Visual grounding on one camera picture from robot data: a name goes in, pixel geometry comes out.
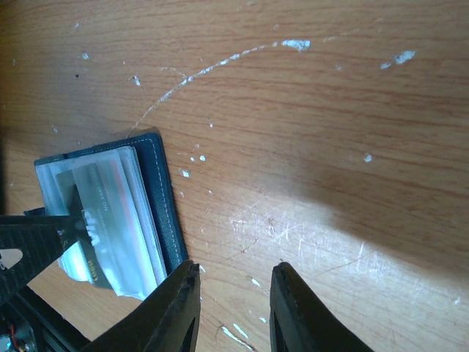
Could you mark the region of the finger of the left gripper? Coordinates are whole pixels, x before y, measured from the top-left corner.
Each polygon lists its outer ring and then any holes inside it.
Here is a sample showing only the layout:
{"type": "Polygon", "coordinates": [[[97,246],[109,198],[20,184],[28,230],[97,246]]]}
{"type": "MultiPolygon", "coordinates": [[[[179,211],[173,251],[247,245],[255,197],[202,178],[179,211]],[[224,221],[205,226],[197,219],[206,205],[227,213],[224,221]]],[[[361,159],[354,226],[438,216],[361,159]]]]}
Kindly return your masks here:
{"type": "Polygon", "coordinates": [[[85,223],[79,217],[2,216],[1,303],[85,237],[85,223]]]}

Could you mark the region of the blue leather card holder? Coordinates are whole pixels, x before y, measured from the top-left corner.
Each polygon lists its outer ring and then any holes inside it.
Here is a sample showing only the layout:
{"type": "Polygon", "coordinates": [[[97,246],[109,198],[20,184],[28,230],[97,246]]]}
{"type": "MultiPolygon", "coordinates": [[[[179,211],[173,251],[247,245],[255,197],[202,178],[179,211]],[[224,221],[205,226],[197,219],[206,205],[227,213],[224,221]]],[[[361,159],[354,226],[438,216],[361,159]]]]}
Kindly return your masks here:
{"type": "MultiPolygon", "coordinates": [[[[158,134],[146,133],[36,160],[34,168],[44,203],[42,208],[37,209],[37,214],[72,215],[64,205],[56,175],[84,164],[104,162],[115,162],[122,166],[141,225],[151,264],[146,278],[153,278],[155,283],[143,298],[125,297],[144,300],[188,258],[177,218],[163,142],[158,134]]],[[[64,252],[58,264],[71,279],[98,287],[90,279],[78,241],[64,252]]]]}

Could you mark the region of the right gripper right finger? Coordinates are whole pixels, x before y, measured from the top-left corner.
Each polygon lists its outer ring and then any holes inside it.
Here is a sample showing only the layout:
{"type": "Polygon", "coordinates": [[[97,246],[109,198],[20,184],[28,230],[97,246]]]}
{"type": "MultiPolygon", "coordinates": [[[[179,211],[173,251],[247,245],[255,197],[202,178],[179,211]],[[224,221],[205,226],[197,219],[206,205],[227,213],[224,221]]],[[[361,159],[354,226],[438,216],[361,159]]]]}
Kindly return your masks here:
{"type": "Polygon", "coordinates": [[[270,287],[272,351],[370,351],[342,324],[288,262],[273,268],[270,287]]]}

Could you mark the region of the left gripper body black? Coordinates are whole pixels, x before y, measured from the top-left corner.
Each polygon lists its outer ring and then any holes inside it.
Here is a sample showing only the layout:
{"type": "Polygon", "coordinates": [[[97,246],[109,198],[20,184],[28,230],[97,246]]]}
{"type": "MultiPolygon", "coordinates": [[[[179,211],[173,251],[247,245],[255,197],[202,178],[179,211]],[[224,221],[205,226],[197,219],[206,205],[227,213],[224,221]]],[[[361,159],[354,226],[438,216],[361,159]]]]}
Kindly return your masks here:
{"type": "Polygon", "coordinates": [[[79,351],[88,339],[31,288],[1,306],[2,351],[79,351]]]}

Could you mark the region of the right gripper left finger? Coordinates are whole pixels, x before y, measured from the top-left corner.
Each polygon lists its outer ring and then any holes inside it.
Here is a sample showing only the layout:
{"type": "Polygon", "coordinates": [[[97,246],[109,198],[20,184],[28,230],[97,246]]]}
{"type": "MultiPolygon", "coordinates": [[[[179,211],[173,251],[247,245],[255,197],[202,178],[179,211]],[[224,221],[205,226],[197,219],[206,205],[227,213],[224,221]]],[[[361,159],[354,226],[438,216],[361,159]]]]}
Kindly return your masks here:
{"type": "Polygon", "coordinates": [[[134,311],[83,351],[195,351],[201,312],[199,265],[181,263],[134,311]]]}

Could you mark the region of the black membership card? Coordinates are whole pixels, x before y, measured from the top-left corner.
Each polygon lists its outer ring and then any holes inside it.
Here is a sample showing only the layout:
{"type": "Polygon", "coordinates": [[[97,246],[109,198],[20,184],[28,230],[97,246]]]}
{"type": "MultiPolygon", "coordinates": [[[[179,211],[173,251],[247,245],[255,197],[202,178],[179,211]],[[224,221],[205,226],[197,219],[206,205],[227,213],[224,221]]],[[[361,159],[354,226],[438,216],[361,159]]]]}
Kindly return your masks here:
{"type": "Polygon", "coordinates": [[[64,205],[78,217],[78,244],[92,283],[143,298],[155,283],[125,173],[115,162],[90,163],[56,175],[64,205]]]}

